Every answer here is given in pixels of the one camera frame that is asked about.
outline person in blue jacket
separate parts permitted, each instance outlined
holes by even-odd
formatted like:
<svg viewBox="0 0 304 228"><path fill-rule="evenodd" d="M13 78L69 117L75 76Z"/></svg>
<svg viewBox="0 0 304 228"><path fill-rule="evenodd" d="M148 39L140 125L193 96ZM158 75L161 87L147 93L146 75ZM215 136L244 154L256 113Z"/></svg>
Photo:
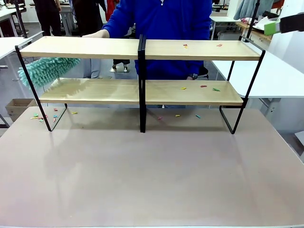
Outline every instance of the person in blue jacket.
<svg viewBox="0 0 304 228"><path fill-rule="evenodd" d="M209 39L212 0L121 0L102 30L84 36L122 38L136 23L136 38ZM193 80L202 61L147 60L148 80Z"/></svg>

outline person's right hand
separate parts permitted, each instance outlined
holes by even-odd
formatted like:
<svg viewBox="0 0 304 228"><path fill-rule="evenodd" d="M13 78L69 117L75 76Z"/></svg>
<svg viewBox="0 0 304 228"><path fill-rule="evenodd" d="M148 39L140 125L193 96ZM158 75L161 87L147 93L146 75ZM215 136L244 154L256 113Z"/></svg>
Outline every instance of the person's right hand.
<svg viewBox="0 0 304 228"><path fill-rule="evenodd" d="M89 35L84 35L82 37L85 37L85 38L110 38L110 34L109 34L108 30L103 29L103 30L100 30L96 33L92 33L92 34L89 34Z"/></svg>

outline wristwatch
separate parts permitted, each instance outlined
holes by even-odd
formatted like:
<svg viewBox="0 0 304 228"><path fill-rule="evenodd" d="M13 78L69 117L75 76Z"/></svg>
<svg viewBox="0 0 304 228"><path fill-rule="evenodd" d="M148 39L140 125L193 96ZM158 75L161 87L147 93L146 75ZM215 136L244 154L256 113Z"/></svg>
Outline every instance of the wristwatch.
<svg viewBox="0 0 304 228"><path fill-rule="evenodd" d="M199 77L198 74L189 74L188 76L189 76L189 77L192 77L193 80L196 80L196 79L198 79L198 77Z"/></svg>

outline cardboard box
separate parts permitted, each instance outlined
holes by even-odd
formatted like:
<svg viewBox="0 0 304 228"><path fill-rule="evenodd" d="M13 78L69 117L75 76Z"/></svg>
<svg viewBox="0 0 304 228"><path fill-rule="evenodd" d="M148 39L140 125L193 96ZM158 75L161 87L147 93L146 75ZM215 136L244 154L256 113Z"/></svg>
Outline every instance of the cardboard box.
<svg viewBox="0 0 304 228"><path fill-rule="evenodd" d="M11 120L15 122L28 107L32 106L37 106L34 99L12 99L5 108Z"/></svg>

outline sleeve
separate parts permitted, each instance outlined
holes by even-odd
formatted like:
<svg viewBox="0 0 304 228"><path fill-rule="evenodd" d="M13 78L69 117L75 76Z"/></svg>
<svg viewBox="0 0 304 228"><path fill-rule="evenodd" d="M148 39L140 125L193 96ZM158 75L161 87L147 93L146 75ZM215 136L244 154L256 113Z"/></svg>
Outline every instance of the sleeve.
<svg viewBox="0 0 304 228"><path fill-rule="evenodd" d="M212 0L194 0L194 14L191 28L193 40L208 40L210 36L210 15L212 12ZM203 61L189 61L189 74L199 74L199 68Z"/></svg>
<svg viewBox="0 0 304 228"><path fill-rule="evenodd" d="M110 38L122 38L134 25L134 3L135 0L121 0L117 5L109 22L103 27L108 30Z"/></svg>

